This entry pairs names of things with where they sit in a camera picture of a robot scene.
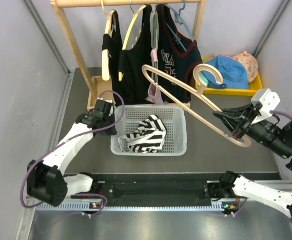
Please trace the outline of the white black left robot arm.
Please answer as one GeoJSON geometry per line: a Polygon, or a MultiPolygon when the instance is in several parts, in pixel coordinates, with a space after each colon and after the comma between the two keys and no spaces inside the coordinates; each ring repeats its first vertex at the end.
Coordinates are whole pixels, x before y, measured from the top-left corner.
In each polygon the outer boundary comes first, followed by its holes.
{"type": "Polygon", "coordinates": [[[65,171],[96,134],[114,136],[114,103],[99,98],[93,110],[81,114],[68,134],[39,161],[31,161],[27,167],[26,191],[43,203],[53,207],[61,205],[68,197],[83,193],[88,198],[99,194],[98,184],[88,173],[65,176],[65,171]]]}

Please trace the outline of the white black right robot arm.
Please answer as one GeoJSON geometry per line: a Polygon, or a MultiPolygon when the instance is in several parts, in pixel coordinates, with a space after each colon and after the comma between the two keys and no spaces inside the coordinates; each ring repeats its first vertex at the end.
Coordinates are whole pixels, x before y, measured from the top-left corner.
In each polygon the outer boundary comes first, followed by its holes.
{"type": "MultiPolygon", "coordinates": [[[[241,140],[243,136],[268,149],[271,156],[288,160],[286,169],[292,173],[292,116],[271,110],[270,116],[276,122],[267,118],[255,122],[261,116],[261,106],[252,104],[244,107],[224,109],[214,112],[225,127],[231,132],[232,137],[241,140]]],[[[221,174],[217,183],[209,183],[206,196],[213,201],[230,198],[245,198],[259,202],[275,209],[292,222],[292,192],[276,190],[256,183],[246,176],[226,171],[221,174]]]]}

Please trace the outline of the black white striped tank top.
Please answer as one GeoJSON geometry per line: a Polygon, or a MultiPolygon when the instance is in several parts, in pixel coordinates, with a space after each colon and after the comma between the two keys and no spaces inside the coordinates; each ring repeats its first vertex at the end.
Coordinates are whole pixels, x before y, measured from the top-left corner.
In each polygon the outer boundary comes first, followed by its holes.
{"type": "Polygon", "coordinates": [[[167,129],[155,114],[141,121],[133,133],[118,138],[122,152],[135,154],[155,154],[163,148],[167,129]]]}

